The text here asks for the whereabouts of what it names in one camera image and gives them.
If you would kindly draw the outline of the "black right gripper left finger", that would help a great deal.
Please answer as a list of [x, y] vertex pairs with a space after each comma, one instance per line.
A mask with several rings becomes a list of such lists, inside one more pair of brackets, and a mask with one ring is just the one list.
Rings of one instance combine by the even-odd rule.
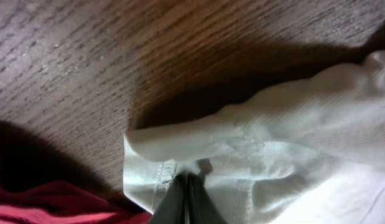
[[186, 178], [184, 175], [178, 175], [172, 181], [148, 224], [184, 224], [185, 196]]

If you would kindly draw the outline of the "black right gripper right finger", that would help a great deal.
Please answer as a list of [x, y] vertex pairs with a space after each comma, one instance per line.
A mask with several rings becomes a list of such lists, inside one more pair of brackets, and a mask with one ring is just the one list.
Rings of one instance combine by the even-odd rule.
[[188, 175], [188, 212], [191, 224], [226, 224], [209, 198], [202, 180]]

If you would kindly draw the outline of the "white garment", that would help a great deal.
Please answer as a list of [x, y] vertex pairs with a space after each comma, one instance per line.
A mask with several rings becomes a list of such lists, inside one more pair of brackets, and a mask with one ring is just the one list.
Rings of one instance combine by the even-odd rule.
[[228, 223], [385, 223], [385, 50], [124, 134], [123, 191], [142, 208], [156, 211], [182, 172]]

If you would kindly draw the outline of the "red printed t-shirt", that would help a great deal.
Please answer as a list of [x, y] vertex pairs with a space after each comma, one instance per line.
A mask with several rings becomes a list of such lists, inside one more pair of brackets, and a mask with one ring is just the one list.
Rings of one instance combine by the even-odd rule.
[[151, 217], [149, 212], [130, 212], [65, 181], [22, 192], [0, 185], [0, 223], [146, 224]]

